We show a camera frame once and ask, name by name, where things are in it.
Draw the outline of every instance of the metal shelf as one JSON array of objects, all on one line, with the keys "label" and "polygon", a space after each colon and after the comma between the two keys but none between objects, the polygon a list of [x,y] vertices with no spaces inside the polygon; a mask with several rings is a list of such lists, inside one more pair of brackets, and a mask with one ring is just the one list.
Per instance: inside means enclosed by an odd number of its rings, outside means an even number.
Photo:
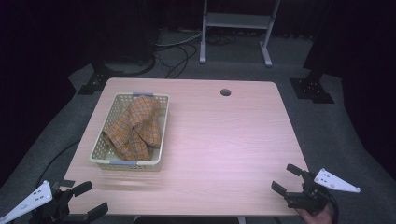
[{"label": "metal shelf", "polygon": [[202,41],[200,48],[200,63],[206,63],[206,29],[210,26],[216,27],[231,27],[231,28],[247,28],[247,29],[262,29],[266,30],[263,40],[261,40],[260,48],[262,49],[262,56],[267,67],[272,66],[271,58],[268,53],[267,44],[271,36],[271,31],[274,26],[277,9],[279,8],[280,0],[276,0],[273,12],[270,16],[259,15],[244,15],[244,14],[226,14],[207,12],[207,0],[204,2],[204,16],[202,22]]},{"label": "metal shelf", "polygon": [[248,28],[248,29],[263,29],[268,28],[270,16],[256,16],[256,15],[239,15],[239,14],[224,14],[224,13],[207,13],[206,25],[217,27],[233,27],[233,28]]}]

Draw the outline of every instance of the basket handle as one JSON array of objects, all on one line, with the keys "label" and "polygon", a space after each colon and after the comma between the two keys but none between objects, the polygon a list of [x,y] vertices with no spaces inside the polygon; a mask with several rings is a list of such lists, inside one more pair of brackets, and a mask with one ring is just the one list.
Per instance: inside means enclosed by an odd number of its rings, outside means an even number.
[{"label": "basket handle", "polygon": [[110,161],[110,165],[136,166],[137,161]]},{"label": "basket handle", "polygon": [[144,96],[154,96],[154,93],[149,93],[149,92],[133,92],[132,93],[132,96],[141,96],[141,95],[144,95]]}]

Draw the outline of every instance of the table top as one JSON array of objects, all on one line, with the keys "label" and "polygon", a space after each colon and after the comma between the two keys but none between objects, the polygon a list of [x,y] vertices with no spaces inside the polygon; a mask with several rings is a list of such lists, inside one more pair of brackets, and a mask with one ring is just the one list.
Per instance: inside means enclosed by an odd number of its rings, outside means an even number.
[{"label": "table top", "polygon": [[[102,170],[89,160],[121,92],[169,95],[160,172]],[[296,213],[271,184],[302,191],[288,163],[306,170],[275,83],[111,78],[64,179],[93,185],[70,201],[71,214],[107,202],[109,215],[287,216]]]}]

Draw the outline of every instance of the wicker basket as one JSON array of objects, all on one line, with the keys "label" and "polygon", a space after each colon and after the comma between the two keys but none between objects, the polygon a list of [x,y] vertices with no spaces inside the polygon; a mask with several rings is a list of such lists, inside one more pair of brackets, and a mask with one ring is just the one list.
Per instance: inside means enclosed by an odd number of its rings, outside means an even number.
[{"label": "wicker basket", "polygon": [[140,95],[147,95],[154,97],[160,103],[159,124],[161,127],[161,145],[154,148],[151,161],[123,161],[110,149],[105,142],[102,132],[99,132],[96,144],[92,150],[90,161],[95,162],[100,168],[104,170],[128,170],[128,171],[160,171],[161,169],[161,155],[163,152],[163,139],[165,135],[166,120],[168,117],[169,96],[165,94],[152,93],[120,93],[117,94],[113,105],[111,106],[105,123],[101,129],[111,126],[120,115],[126,110],[131,102]]}]

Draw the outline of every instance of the human hand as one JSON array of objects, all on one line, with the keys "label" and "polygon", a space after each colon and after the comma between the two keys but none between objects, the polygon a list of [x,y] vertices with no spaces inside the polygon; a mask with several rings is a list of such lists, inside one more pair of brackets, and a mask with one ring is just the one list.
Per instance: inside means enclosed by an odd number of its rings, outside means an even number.
[{"label": "human hand", "polygon": [[294,209],[303,218],[306,224],[332,224],[332,211],[326,206],[323,211],[316,216],[312,216],[304,209]]}]

